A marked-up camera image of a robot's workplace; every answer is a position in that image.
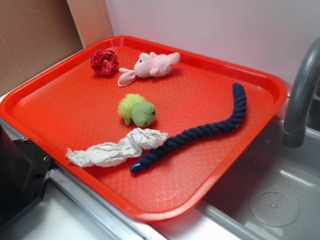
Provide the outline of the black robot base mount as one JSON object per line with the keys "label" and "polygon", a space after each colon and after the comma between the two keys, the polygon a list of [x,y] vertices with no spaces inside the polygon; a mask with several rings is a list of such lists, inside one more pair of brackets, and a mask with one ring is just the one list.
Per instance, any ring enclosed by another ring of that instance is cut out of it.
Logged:
{"label": "black robot base mount", "polygon": [[0,128],[0,230],[44,197],[53,160],[31,140],[12,140]]}

